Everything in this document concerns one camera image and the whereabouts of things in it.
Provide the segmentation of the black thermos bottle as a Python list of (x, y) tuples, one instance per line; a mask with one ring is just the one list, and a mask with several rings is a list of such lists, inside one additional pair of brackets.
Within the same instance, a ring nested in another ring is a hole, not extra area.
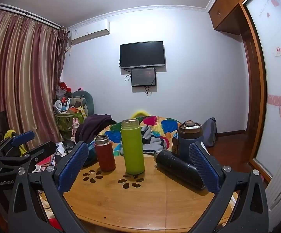
[(200, 190), (205, 188), (196, 167), (174, 156), (170, 151), (164, 149), (156, 151), (154, 161), (159, 167), (190, 183), (195, 188)]

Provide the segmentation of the green basket of toys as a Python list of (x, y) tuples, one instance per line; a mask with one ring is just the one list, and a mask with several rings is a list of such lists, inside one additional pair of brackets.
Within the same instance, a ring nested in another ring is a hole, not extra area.
[(72, 136), (74, 124), (82, 124), (85, 119), (94, 114), (94, 100), (85, 90), (74, 92), (60, 90), (54, 103), (54, 116), (63, 138)]

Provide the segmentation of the dark purple garment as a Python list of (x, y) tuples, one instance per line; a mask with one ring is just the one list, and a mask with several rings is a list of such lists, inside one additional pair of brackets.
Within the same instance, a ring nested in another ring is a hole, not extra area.
[(91, 115), (77, 128), (75, 142), (86, 142), (87, 144), (90, 144), (103, 129), (114, 124), (117, 124), (117, 122), (108, 114)]

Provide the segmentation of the red thermos bottle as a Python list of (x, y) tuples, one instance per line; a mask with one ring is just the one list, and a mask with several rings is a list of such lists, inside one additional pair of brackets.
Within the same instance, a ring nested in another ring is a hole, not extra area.
[(107, 135), (98, 135), (95, 138), (95, 150), (102, 171), (113, 171), (116, 168), (112, 144)]

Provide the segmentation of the striped red gold curtain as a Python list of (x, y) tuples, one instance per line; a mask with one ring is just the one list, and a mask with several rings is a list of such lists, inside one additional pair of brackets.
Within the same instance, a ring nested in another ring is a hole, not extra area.
[(62, 140), (53, 104), (67, 42), (65, 27), (0, 10), (0, 112), (10, 129), (35, 133), (28, 149)]

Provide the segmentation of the grey backpack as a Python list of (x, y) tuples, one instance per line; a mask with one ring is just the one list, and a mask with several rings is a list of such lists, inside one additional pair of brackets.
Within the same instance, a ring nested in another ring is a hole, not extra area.
[(216, 142), (217, 124), (214, 117), (209, 118), (202, 124), (203, 143), (206, 147), (213, 147)]

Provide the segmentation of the wooden tag on mug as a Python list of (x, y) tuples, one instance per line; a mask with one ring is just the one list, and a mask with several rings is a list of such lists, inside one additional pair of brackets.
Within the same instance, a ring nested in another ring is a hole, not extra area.
[(174, 156), (178, 156), (179, 155), (179, 151), (178, 151), (178, 139), (176, 137), (172, 138), (172, 149), (171, 149), (171, 153)]

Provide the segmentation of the blue grey travel mug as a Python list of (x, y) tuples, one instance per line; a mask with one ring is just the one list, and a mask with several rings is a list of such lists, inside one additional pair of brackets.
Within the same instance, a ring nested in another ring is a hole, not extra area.
[(178, 156), (181, 160), (190, 163), (189, 146), (194, 142), (203, 141), (203, 130), (199, 123), (187, 120), (177, 130)]

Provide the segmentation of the green tall bottle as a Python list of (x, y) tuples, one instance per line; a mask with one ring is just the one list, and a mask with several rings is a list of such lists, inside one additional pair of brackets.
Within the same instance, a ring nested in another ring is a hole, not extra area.
[(121, 122), (121, 141), (126, 173), (139, 175), (145, 171), (141, 127), (137, 119)]

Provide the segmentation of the grey striped clothing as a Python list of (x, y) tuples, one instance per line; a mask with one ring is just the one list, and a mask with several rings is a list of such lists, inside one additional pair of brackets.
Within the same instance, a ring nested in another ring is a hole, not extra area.
[(143, 126), (141, 128), (141, 135), (144, 154), (154, 155), (159, 150), (167, 149), (167, 142), (159, 136), (156, 137), (152, 133), (150, 126)]

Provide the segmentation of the white air conditioner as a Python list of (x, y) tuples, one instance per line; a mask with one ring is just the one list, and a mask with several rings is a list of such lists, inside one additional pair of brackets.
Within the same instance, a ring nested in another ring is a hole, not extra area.
[(110, 22), (107, 19), (91, 23), (80, 23), (72, 26), (70, 29), (69, 43), (76, 45), (98, 37), (110, 34)]

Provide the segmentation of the wooden overhead cabinet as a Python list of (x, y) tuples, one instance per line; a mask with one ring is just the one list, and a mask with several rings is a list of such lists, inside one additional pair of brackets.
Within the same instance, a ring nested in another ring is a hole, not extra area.
[(214, 30), (241, 35), (248, 30), (248, 21), (240, 4), (244, 0), (216, 0), (209, 10)]

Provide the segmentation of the frosted sliding door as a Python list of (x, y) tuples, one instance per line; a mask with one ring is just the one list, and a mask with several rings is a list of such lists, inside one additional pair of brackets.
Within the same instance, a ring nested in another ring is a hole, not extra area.
[(281, 160), (281, 0), (246, 0), (263, 52), (267, 99), (256, 161), (275, 175)]

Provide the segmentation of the small black wall monitor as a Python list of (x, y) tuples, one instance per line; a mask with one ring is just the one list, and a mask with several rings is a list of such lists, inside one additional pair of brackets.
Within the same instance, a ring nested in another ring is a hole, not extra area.
[(131, 70), (131, 86), (156, 86), (156, 69), (154, 67), (151, 67)]

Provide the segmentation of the wall-mounted black television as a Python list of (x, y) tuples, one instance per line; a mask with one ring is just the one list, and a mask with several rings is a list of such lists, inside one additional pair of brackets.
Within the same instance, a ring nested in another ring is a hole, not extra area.
[(163, 41), (137, 42), (120, 45), (120, 68), (165, 66)]

